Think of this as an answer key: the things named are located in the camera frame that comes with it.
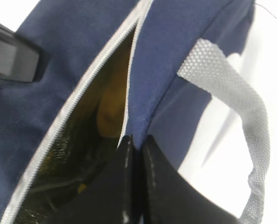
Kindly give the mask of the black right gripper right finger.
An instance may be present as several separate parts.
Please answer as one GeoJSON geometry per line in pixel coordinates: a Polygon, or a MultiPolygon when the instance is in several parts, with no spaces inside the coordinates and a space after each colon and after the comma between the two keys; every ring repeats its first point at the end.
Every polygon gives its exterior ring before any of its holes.
{"type": "Polygon", "coordinates": [[[145,224],[237,224],[238,219],[217,206],[172,167],[155,139],[141,148],[145,176],[145,224]]]}

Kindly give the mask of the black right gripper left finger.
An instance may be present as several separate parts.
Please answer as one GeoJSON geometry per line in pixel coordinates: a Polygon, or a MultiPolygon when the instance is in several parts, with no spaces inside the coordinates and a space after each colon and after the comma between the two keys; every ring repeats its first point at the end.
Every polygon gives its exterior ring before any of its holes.
{"type": "Polygon", "coordinates": [[[125,136],[113,159],[80,195],[56,213],[58,224],[132,224],[133,143],[125,136]]]}

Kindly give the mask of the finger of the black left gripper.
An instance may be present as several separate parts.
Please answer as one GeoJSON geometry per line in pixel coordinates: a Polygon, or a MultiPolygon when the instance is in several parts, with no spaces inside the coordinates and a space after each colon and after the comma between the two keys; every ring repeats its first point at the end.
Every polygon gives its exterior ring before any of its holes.
{"type": "Polygon", "coordinates": [[[40,48],[0,24],[0,79],[33,82],[40,48]]]}

